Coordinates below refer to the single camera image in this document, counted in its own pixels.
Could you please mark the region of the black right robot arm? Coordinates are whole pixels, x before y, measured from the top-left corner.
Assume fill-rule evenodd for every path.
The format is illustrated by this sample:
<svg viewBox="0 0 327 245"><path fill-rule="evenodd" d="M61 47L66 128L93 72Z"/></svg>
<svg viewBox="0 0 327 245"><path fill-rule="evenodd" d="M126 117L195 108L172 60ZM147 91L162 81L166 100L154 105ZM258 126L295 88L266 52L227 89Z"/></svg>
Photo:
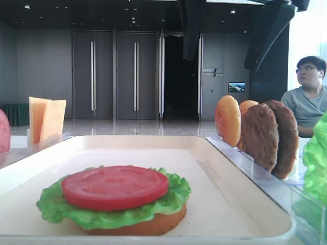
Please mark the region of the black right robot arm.
<svg viewBox="0 0 327 245"><path fill-rule="evenodd" d="M264 1L252 18L250 46L245 68L257 71L276 38L289 24L296 12L306 11L309 0Z"/></svg>

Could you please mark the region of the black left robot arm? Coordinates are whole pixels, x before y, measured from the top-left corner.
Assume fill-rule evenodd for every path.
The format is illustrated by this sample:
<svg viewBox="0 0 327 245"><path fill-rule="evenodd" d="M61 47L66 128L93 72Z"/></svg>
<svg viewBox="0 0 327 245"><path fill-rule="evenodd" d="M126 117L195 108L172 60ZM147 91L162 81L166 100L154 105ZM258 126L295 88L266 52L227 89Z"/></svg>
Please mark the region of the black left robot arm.
<svg viewBox="0 0 327 245"><path fill-rule="evenodd" d="M192 61L197 50L206 0L177 0L183 31L183 58Z"/></svg>

